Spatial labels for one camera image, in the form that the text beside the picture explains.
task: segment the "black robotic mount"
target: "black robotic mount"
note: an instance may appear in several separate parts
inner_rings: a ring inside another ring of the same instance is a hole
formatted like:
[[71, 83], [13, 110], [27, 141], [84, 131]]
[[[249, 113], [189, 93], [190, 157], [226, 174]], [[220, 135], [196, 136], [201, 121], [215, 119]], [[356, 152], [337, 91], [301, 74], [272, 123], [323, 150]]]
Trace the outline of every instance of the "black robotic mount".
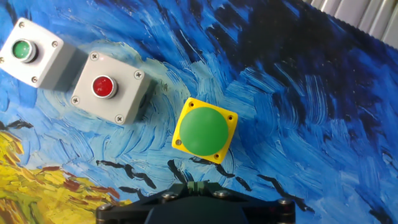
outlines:
[[174, 184], [123, 207], [106, 204], [96, 209], [97, 224], [136, 223], [295, 223], [295, 203], [287, 198], [265, 202], [219, 183]]

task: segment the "yellow brushstroke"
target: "yellow brushstroke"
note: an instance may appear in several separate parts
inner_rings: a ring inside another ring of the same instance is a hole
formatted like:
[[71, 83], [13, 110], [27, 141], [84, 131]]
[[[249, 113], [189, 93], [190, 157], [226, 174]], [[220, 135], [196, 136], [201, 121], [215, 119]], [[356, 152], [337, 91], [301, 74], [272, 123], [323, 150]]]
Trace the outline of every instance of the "yellow brushstroke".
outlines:
[[94, 223], [98, 206], [116, 203], [113, 189], [58, 167], [19, 167], [23, 153], [18, 138], [0, 131], [0, 223]]

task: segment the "painted canvas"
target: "painted canvas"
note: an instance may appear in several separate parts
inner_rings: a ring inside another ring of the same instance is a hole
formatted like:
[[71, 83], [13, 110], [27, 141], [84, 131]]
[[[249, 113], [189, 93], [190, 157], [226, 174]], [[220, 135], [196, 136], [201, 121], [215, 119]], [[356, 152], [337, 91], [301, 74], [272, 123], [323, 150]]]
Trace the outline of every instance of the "painted canvas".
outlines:
[[[118, 126], [0, 71], [0, 223], [93, 223], [191, 180], [292, 198], [297, 223], [398, 222], [395, 49], [299, 0], [2, 0], [0, 46], [20, 17], [158, 85]], [[239, 115], [221, 165], [171, 147], [188, 97]]]

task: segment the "bolt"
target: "bolt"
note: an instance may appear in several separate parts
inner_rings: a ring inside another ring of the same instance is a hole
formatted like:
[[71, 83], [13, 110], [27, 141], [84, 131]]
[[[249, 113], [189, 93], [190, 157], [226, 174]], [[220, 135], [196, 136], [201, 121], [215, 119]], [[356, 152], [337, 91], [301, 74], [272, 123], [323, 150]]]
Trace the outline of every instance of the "bolt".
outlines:
[[77, 104], [79, 104], [80, 99], [77, 96], [73, 96], [70, 101], [72, 102], [73, 105], [77, 105]]
[[98, 57], [99, 57], [99, 55], [98, 55], [97, 52], [92, 52], [91, 55], [90, 55], [90, 59], [93, 60], [93, 61], [98, 60]]
[[175, 194], [174, 192], [164, 192], [162, 194], [162, 198], [164, 198], [165, 200], [173, 200], [175, 198], [177, 198], [177, 194]]
[[136, 71], [136, 72], [134, 73], [134, 78], [136, 78], [136, 79], [139, 80], [139, 79], [143, 78], [143, 74], [144, 74], [143, 71], [138, 70], [138, 71]]
[[292, 203], [292, 200], [289, 199], [289, 198], [281, 198], [281, 199], [278, 200], [278, 203], [280, 205], [289, 205], [289, 204]]
[[214, 197], [216, 198], [226, 198], [229, 196], [229, 192], [227, 190], [217, 190], [213, 193]]
[[115, 117], [114, 119], [116, 121], [116, 123], [121, 124], [124, 121], [123, 115], [119, 114]]
[[98, 210], [107, 211], [107, 210], [111, 209], [112, 207], [113, 207], [112, 204], [107, 203], [107, 204], [104, 204], [104, 205], [100, 205], [100, 206], [98, 207]]

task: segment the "metal grate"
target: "metal grate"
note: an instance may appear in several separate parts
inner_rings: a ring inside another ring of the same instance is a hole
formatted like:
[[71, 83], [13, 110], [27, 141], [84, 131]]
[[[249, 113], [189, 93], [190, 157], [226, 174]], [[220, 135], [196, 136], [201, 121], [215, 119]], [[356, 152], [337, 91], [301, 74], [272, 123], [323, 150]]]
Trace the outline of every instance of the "metal grate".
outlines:
[[398, 49], [398, 0], [304, 0]]

